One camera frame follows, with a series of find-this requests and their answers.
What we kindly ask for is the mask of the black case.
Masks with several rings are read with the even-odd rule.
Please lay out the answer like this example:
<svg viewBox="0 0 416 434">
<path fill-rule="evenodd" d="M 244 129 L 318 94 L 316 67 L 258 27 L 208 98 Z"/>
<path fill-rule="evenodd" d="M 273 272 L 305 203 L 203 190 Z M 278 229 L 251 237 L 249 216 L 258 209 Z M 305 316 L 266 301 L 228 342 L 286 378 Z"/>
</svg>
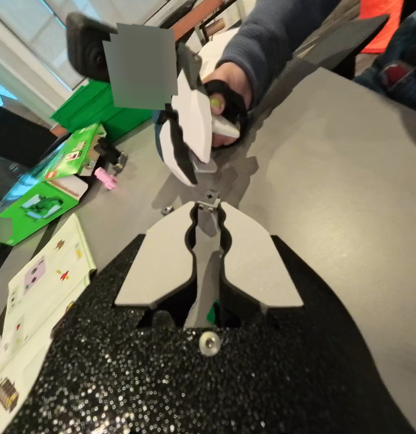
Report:
<svg viewBox="0 0 416 434">
<path fill-rule="evenodd" d="M 32 168 L 54 144 L 57 137 L 0 106 L 0 157 Z"/>
</svg>

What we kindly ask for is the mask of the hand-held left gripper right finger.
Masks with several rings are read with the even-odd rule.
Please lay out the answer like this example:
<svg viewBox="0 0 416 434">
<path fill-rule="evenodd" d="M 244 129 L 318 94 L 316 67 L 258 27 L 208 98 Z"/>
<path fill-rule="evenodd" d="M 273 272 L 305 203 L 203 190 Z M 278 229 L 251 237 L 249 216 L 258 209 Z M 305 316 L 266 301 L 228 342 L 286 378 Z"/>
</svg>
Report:
<svg viewBox="0 0 416 434">
<path fill-rule="evenodd" d="M 227 202 L 220 204 L 222 280 L 266 312 L 304 303 L 269 232 Z"/>
</svg>

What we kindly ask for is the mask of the pale green instruction booklet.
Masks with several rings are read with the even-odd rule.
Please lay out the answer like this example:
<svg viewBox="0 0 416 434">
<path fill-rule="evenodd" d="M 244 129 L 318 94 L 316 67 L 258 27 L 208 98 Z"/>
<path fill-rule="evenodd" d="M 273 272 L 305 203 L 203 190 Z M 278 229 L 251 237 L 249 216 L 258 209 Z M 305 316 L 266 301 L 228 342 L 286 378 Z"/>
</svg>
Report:
<svg viewBox="0 0 416 434">
<path fill-rule="evenodd" d="M 33 389 L 58 325 L 96 269 L 80 220 L 72 214 L 9 282 L 0 342 L 0 433 Z"/>
</svg>

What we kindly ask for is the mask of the small grey bracket brick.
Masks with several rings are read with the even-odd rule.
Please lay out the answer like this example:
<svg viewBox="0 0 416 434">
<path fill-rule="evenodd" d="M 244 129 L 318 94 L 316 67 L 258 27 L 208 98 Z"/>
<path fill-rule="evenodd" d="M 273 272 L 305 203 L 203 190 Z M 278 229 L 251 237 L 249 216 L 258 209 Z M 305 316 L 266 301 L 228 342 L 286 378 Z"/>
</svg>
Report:
<svg viewBox="0 0 416 434">
<path fill-rule="evenodd" d="M 218 191 L 208 189 L 197 201 L 197 208 L 203 212 L 215 213 L 221 203 L 220 193 Z"/>
</svg>

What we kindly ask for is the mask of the green storage bin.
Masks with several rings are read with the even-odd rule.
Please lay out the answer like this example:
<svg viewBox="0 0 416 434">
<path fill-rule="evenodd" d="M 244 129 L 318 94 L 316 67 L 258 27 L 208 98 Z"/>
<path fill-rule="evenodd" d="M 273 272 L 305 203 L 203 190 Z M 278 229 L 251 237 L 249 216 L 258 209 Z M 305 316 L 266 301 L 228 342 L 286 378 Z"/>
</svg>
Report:
<svg viewBox="0 0 416 434">
<path fill-rule="evenodd" d="M 107 133 L 106 138 L 113 143 L 151 117 L 151 110 L 115 106 L 110 84 L 90 80 L 79 87 L 51 119 L 71 133 L 99 122 Z"/>
</svg>

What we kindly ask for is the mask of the green toy box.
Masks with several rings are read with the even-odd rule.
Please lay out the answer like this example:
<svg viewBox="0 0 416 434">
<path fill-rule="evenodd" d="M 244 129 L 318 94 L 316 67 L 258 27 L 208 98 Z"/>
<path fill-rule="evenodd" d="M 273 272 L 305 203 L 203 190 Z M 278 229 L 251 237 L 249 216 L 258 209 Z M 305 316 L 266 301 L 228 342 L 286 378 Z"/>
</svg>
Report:
<svg viewBox="0 0 416 434">
<path fill-rule="evenodd" d="M 0 218 L 11 219 L 14 246 L 74 208 L 88 190 L 100 154 L 94 149 L 106 137 L 96 122 L 69 134 L 0 201 Z"/>
</svg>

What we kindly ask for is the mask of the person's leg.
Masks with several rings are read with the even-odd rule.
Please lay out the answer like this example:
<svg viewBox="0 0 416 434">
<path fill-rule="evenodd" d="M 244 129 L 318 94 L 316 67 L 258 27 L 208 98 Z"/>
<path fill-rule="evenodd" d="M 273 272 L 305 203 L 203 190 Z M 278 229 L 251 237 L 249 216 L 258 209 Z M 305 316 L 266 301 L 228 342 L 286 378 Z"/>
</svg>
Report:
<svg viewBox="0 0 416 434">
<path fill-rule="evenodd" d="M 416 111 L 416 11 L 401 23 L 385 51 L 353 81 Z"/>
</svg>

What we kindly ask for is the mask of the dark brown brick figure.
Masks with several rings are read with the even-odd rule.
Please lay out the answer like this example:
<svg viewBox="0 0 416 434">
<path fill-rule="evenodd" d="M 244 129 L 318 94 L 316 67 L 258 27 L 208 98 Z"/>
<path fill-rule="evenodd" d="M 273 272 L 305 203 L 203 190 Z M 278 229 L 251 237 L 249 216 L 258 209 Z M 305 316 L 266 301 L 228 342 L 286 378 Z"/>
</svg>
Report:
<svg viewBox="0 0 416 434">
<path fill-rule="evenodd" d="M 109 144 L 104 138 L 99 138 L 93 149 L 111 165 L 114 176 L 119 175 L 124 170 L 128 156 Z"/>
</svg>

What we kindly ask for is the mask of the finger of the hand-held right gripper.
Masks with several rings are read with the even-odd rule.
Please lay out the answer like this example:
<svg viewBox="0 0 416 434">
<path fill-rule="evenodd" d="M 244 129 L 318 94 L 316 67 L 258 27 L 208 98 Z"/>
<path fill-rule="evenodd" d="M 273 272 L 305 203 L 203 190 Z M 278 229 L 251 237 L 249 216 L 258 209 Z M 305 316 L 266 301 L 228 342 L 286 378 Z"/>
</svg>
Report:
<svg viewBox="0 0 416 434">
<path fill-rule="evenodd" d="M 172 96 L 172 108 L 178 113 L 183 140 L 203 164 L 211 160 L 212 115 L 208 96 L 192 90 L 184 72 L 177 79 L 178 94 Z"/>
<path fill-rule="evenodd" d="M 158 124 L 161 126 L 158 142 L 163 162 L 171 173 L 186 186 L 196 186 L 197 179 L 190 159 L 190 150 L 183 139 L 178 112 L 172 105 L 165 105 L 160 112 Z"/>
</svg>

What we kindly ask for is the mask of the pink brick figure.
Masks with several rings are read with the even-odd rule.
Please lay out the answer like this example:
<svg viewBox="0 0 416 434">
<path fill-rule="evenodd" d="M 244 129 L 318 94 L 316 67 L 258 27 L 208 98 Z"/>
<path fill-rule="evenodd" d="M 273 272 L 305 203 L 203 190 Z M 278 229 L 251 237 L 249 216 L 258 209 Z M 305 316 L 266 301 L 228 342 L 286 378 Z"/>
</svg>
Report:
<svg viewBox="0 0 416 434">
<path fill-rule="evenodd" d="M 104 168 L 98 167 L 94 171 L 94 176 L 103 184 L 103 186 L 108 190 L 112 191 L 117 185 L 117 178 L 112 174 L 108 173 Z"/>
</svg>

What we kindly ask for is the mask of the small green brick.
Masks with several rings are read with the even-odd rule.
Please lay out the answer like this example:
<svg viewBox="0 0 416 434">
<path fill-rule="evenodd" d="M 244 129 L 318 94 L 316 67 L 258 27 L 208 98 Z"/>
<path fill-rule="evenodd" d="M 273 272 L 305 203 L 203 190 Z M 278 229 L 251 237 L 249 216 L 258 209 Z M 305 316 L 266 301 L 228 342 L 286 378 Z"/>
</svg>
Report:
<svg viewBox="0 0 416 434">
<path fill-rule="evenodd" d="M 220 301 L 215 300 L 211 305 L 206 320 L 213 326 L 219 328 L 221 326 Z"/>
</svg>

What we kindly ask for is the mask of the brown wooden frame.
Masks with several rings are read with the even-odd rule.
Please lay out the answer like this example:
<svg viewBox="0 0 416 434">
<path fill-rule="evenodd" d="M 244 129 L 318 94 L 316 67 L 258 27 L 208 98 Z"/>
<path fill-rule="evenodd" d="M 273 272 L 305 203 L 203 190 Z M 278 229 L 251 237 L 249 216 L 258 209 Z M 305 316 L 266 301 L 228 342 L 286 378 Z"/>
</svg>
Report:
<svg viewBox="0 0 416 434">
<path fill-rule="evenodd" d="M 160 28 L 172 29 L 175 42 L 186 42 L 194 33 L 204 46 L 214 35 L 241 24 L 245 15 L 241 0 L 185 1 Z"/>
</svg>

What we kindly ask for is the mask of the grey desk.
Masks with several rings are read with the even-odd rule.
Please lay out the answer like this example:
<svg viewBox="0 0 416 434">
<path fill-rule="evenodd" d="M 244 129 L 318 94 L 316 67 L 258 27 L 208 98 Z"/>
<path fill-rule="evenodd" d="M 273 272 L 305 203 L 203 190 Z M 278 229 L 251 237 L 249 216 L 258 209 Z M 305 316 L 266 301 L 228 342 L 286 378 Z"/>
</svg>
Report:
<svg viewBox="0 0 416 434">
<path fill-rule="evenodd" d="M 98 274 L 4 433 L 416 433 L 416 113 L 322 68 L 200 180 L 279 236 L 304 298 L 268 324 L 137 329 L 112 306 L 160 209 L 196 200 L 153 127 L 75 212 Z"/>
</svg>

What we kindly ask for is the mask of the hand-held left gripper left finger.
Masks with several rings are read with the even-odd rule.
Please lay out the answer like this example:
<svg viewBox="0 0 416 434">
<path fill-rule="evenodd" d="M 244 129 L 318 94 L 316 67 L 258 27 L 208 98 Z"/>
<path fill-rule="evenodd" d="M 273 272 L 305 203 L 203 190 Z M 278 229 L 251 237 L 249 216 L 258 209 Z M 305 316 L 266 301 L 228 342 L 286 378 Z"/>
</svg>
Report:
<svg viewBox="0 0 416 434">
<path fill-rule="evenodd" d="M 195 277 L 189 234 L 195 228 L 196 203 L 190 201 L 149 230 L 129 269 L 114 304 L 155 309 Z"/>
</svg>

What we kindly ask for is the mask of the person's right hand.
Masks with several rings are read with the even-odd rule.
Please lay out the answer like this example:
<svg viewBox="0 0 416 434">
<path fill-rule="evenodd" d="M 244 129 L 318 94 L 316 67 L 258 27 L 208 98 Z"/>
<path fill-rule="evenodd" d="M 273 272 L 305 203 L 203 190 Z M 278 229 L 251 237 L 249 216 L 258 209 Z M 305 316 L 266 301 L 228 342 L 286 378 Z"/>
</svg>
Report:
<svg viewBox="0 0 416 434">
<path fill-rule="evenodd" d="M 242 68 L 235 63 L 225 62 L 207 75 L 202 82 L 207 84 L 216 80 L 224 82 L 232 91 L 239 94 L 243 99 L 246 110 L 249 109 L 253 98 L 253 90 Z M 222 93 L 212 93 L 210 95 L 210 108 L 213 116 L 221 116 L 226 107 L 227 102 Z"/>
</svg>

